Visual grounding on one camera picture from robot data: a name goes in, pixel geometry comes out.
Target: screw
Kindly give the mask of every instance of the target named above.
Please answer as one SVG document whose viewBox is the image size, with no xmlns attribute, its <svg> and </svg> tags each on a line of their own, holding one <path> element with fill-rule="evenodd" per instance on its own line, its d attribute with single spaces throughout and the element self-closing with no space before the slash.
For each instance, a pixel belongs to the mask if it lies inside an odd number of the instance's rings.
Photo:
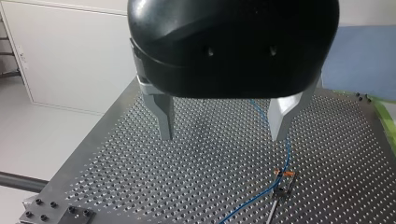
<svg viewBox="0 0 396 224">
<path fill-rule="evenodd" d="M 26 215 L 27 217 L 31 217 L 31 216 L 33 215 L 33 213 L 32 213 L 32 212 L 26 212 L 25 215 Z"/>
<path fill-rule="evenodd" d="M 41 215 L 40 219 L 41 221 L 46 221 L 49 218 L 46 215 Z"/>
<path fill-rule="evenodd" d="M 90 211 L 84 210 L 83 214 L 84 214 L 84 216 L 88 217 L 90 215 Z"/>
<path fill-rule="evenodd" d="M 67 208 L 67 210 L 69 211 L 69 213 L 73 214 L 76 211 L 76 208 L 73 206 L 69 206 L 69 208 Z"/>
<path fill-rule="evenodd" d="M 277 53 L 277 47 L 276 46 L 270 46 L 270 55 L 271 56 L 276 56 Z"/>
<path fill-rule="evenodd" d="M 211 49 L 211 48 L 207 49 L 207 55 L 209 57 L 212 57 L 214 54 L 215 54 L 215 52 L 213 52 L 213 49 Z"/>
<path fill-rule="evenodd" d="M 36 200 L 35 200 L 35 203 L 38 204 L 38 205 L 40 205 L 40 204 L 43 203 L 43 201 L 41 201 L 41 199 L 36 199 Z"/>
</svg>

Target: metal rail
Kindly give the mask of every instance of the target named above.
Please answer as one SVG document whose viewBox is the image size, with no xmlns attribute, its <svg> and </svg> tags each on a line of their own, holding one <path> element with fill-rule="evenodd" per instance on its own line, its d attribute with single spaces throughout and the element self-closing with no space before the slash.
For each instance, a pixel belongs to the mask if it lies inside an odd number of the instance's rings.
<svg viewBox="0 0 396 224">
<path fill-rule="evenodd" d="M 23 175 L 0 172 L 0 186 L 39 193 L 49 183 L 47 180 L 35 179 Z"/>
</svg>

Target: metal plate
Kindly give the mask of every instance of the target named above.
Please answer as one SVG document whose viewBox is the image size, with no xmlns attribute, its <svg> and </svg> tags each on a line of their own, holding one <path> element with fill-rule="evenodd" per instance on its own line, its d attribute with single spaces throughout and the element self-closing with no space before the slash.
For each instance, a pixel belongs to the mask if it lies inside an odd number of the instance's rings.
<svg viewBox="0 0 396 224">
<path fill-rule="evenodd" d="M 40 198 L 91 208 L 93 224 L 218 223 L 284 163 L 285 144 L 248 100 L 176 99 L 175 138 L 161 141 L 138 95 L 134 81 Z M 274 223 L 396 223 L 396 160 L 371 105 L 316 91 L 290 141 L 300 176 Z M 269 198 L 230 223 L 263 223 Z"/>
</svg>

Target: white wall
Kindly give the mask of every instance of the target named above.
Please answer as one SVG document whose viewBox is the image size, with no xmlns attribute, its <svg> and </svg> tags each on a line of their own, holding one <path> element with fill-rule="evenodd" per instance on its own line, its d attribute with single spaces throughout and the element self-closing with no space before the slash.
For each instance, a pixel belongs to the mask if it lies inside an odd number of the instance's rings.
<svg viewBox="0 0 396 224">
<path fill-rule="evenodd" d="M 339 0 L 340 25 L 396 25 L 396 0 Z"/>
</svg>

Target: black bolt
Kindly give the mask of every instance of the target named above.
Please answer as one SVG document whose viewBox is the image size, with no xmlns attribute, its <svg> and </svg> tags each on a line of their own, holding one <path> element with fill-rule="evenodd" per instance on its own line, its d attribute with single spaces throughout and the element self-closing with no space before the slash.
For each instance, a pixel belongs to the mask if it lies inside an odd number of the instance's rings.
<svg viewBox="0 0 396 224">
<path fill-rule="evenodd" d="M 35 200 L 35 203 L 38 204 L 38 205 L 40 205 L 40 204 L 43 203 L 43 201 L 41 201 L 41 199 L 36 199 L 36 200 Z"/>
<path fill-rule="evenodd" d="M 40 219 L 41 221 L 46 221 L 49 218 L 46 215 L 41 215 Z"/>
<path fill-rule="evenodd" d="M 67 210 L 69 211 L 69 213 L 74 213 L 76 211 L 76 208 L 73 206 L 69 206 L 69 208 L 67 208 Z"/>
<path fill-rule="evenodd" d="M 32 213 L 32 212 L 26 212 L 25 215 L 26 215 L 27 217 L 31 217 L 31 216 L 33 215 L 33 213 Z"/>
<path fill-rule="evenodd" d="M 90 215 L 90 211 L 84 210 L 83 214 L 84 214 L 84 216 L 88 217 Z"/>
</svg>

